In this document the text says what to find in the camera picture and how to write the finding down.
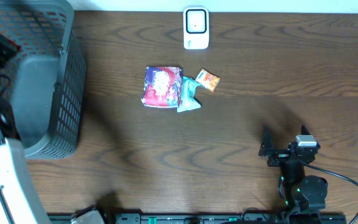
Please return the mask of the small orange snack packet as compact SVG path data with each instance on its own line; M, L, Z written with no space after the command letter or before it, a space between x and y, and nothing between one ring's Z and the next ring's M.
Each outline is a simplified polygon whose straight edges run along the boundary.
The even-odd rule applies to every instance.
M214 92L216 87L218 86L221 78L209 73L207 70L202 69L197 75L195 81L198 82L205 89Z

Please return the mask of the teal white snack packet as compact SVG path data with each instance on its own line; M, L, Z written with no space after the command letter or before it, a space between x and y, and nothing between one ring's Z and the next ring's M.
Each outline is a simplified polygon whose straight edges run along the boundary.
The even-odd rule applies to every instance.
M199 86L200 84L194 79L183 77L180 105L177 108L177 113L201 108L201 104L195 99L196 90Z

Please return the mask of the red purple snack bag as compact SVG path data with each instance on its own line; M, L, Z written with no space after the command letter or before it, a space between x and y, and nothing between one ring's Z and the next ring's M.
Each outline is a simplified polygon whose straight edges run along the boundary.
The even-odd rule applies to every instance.
M178 108L182 81L180 67L147 67L142 104L148 108Z

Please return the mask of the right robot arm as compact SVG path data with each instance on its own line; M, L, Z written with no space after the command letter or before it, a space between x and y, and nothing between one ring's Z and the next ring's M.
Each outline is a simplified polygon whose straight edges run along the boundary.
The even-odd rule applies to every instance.
M305 166L315 160L319 149L306 126L285 149L276 148L269 129L264 128L259 156L267 158L269 167L280 168L278 190L286 202L286 209L272 215L270 223L321 223L318 213L326 207L328 183L322 177L305 174Z

